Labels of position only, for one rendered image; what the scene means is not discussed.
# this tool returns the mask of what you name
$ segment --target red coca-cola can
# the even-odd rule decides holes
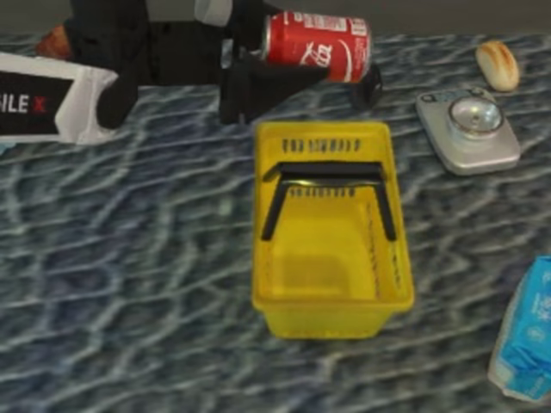
[[[358,83],[369,70],[371,32],[363,19],[290,11],[266,20],[263,58],[329,68],[334,82]]]

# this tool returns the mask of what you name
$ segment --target yellow box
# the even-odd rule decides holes
[[[285,338],[374,336],[414,301],[388,127],[257,129],[254,306]]]

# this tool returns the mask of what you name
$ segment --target silver scale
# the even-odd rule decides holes
[[[517,165],[521,155],[517,137],[486,90],[424,93],[416,106],[436,154],[454,174],[484,174]]]

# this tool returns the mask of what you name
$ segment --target black handle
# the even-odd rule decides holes
[[[374,187],[382,224],[389,241],[396,241],[396,228],[388,202],[385,176],[380,162],[282,162],[263,177],[269,182],[280,176],[264,223],[262,240],[274,236],[288,189],[293,185],[311,187]]]

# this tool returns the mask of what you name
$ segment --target yellow plastic crate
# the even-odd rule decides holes
[[[388,127],[257,130],[254,306],[285,338],[374,336],[414,288]]]

